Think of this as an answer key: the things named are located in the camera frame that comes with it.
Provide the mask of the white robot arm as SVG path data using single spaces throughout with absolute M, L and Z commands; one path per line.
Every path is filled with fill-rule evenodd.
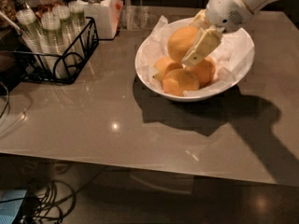
M 221 43 L 225 33 L 238 31 L 266 5 L 278 0 L 208 0 L 206 8 L 193 18 L 199 29 L 191 48 L 182 58 L 188 66 L 205 59 Z

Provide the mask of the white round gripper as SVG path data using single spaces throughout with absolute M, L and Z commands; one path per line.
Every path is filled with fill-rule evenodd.
M 223 29 L 226 33 L 237 31 L 253 15 L 245 0 L 209 0 L 206 10 L 200 10 L 190 22 L 199 32 L 182 62 L 188 66 L 200 63 L 221 44 Z

